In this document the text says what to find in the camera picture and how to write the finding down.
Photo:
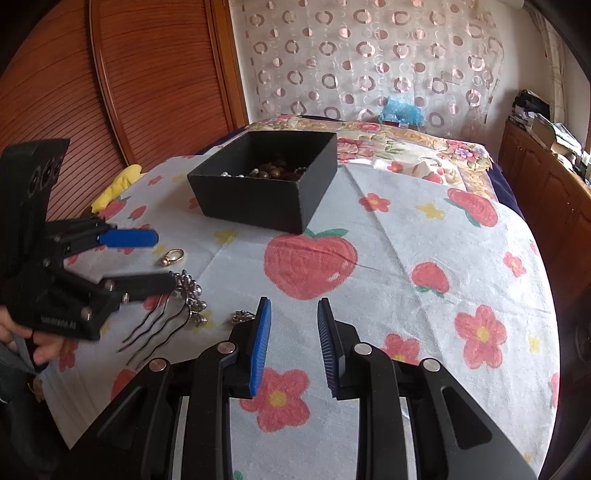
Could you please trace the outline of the person's left hand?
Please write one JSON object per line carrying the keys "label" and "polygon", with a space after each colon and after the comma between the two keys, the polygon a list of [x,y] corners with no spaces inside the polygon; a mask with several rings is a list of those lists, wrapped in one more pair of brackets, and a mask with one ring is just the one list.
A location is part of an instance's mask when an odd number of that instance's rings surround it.
{"label": "person's left hand", "polygon": [[0,323],[1,343],[10,350],[17,351],[17,337],[33,340],[35,345],[33,361],[38,366],[59,358],[75,343],[72,339],[44,332],[33,332],[30,328],[17,324],[4,306],[1,307]]}

